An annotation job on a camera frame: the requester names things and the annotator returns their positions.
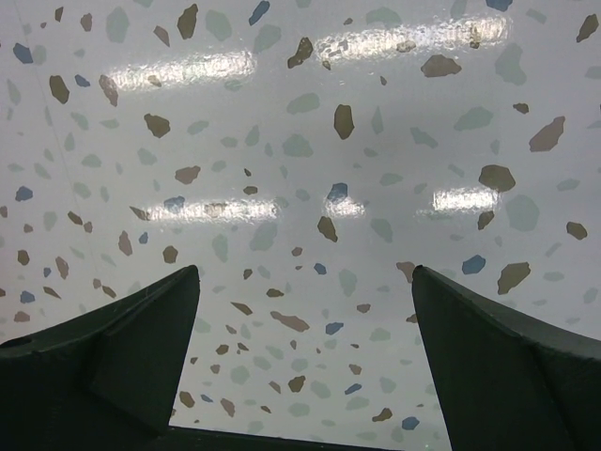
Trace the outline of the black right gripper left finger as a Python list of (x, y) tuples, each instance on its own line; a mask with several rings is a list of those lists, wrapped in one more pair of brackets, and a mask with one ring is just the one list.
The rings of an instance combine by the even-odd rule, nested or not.
[(1, 345), (4, 450), (191, 450), (169, 425), (200, 296), (195, 266)]

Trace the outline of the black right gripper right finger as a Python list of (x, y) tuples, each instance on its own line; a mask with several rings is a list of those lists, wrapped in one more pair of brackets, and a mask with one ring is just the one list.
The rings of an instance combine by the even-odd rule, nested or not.
[(424, 266), (411, 293), (454, 450), (599, 449), (599, 341)]

